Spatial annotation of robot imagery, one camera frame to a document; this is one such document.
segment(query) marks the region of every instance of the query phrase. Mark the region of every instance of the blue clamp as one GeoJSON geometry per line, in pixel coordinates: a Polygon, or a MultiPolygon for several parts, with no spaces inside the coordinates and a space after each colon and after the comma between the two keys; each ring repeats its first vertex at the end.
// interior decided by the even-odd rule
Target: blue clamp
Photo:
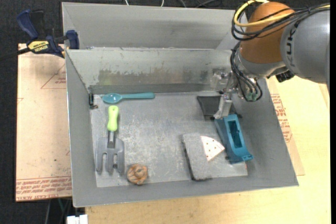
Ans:
{"type": "Polygon", "coordinates": [[[70,49],[79,49],[78,35],[75,30],[69,30],[66,36],[70,42],[70,49]]]}
{"type": "Polygon", "coordinates": [[[32,21],[30,20],[30,9],[26,9],[16,16],[16,21],[19,24],[19,27],[29,34],[30,40],[35,40],[38,38],[38,32],[36,31],[32,21]]]}
{"type": "Polygon", "coordinates": [[[40,29],[41,33],[39,33],[30,17],[30,9],[26,9],[22,11],[19,15],[17,15],[16,20],[19,24],[19,27],[29,34],[30,40],[27,42],[27,49],[18,51],[17,54],[26,53],[31,51],[35,54],[52,54],[59,57],[64,57],[63,49],[61,46],[58,45],[59,42],[64,40],[69,40],[70,42],[70,49],[79,49],[79,39],[76,31],[69,30],[67,31],[66,35],[60,38],[54,38],[51,35],[43,37],[43,40],[39,43],[36,41],[40,34],[44,33],[44,21],[43,21],[43,13],[39,14],[38,23],[42,23],[43,28],[40,29]]]}
{"type": "Polygon", "coordinates": [[[222,119],[215,119],[215,126],[226,148],[230,163],[240,163],[253,159],[253,156],[246,148],[236,114],[229,114],[222,119]]]}

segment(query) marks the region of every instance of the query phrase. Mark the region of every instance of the blue object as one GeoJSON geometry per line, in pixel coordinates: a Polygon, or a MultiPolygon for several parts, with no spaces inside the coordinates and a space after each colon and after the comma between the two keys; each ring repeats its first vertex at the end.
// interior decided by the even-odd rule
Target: blue object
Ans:
{"type": "Polygon", "coordinates": [[[79,40],[76,31],[69,30],[67,31],[66,36],[70,42],[70,49],[79,49],[79,40]]]}
{"type": "Polygon", "coordinates": [[[23,12],[21,12],[19,15],[16,16],[17,23],[19,24],[19,27],[29,34],[31,40],[35,40],[38,37],[38,32],[33,26],[32,21],[30,20],[30,9],[26,9],[23,12]]]}
{"type": "Polygon", "coordinates": [[[103,101],[109,104],[116,104],[122,99],[153,99],[155,94],[153,92],[118,94],[108,93],[103,96],[103,101]]]}
{"type": "Polygon", "coordinates": [[[236,114],[229,114],[222,119],[215,119],[215,126],[226,148],[230,163],[240,163],[253,159],[253,156],[246,148],[236,114]]]}

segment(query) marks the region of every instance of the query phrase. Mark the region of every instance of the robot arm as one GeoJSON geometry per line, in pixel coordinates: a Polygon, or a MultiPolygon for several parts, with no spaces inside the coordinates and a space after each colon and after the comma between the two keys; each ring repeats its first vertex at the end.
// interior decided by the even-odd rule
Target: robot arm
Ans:
{"type": "Polygon", "coordinates": [[[282,3],[250,0],[237,10],[232,33],[239,40],[231,56],[233,88],[247,101],[260,98],[257,81],[271,76],[280,82],[299,76],[329,89],[330,4],[294,11],[282,3]],[[259,5],[248,23],[240,23],[251,4],[259,5]]]}

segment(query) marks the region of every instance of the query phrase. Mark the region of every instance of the black object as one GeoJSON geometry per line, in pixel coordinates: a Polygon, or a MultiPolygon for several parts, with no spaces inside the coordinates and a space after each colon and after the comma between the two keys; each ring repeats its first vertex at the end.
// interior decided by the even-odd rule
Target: black object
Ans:
{"type": "Polygon", "coordinates": [[[293,78],[294,76],[295,75],[290,70],[287,70],[284,73],[277,74],[276,78],[279,82],[284,82],[286,80],[289,80],[289,79],[293,78]]]}
{"type": "MultiPolygon", "coordinates": [[[[218,111],[220,99],[221,95],[197,96],[198,103],[201,106],[205,118],[213,119],[214,114],[216,114],[216,112],[218,111]]],[[[231,105],[229,114],[237,114],[233,104],[231,105]]]]}

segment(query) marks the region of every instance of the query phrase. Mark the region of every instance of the blue plastic block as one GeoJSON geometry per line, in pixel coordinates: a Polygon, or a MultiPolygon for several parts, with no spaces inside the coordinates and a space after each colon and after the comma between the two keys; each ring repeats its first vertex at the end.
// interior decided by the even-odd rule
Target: blue plastic block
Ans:
{"type": "Polygon", "coordinates": [[[253,159],[253,156],[246,148],[236,114],[229,114],[222,119],[216,119],[215,125],[231,163],[245,162],[253,159]]]}

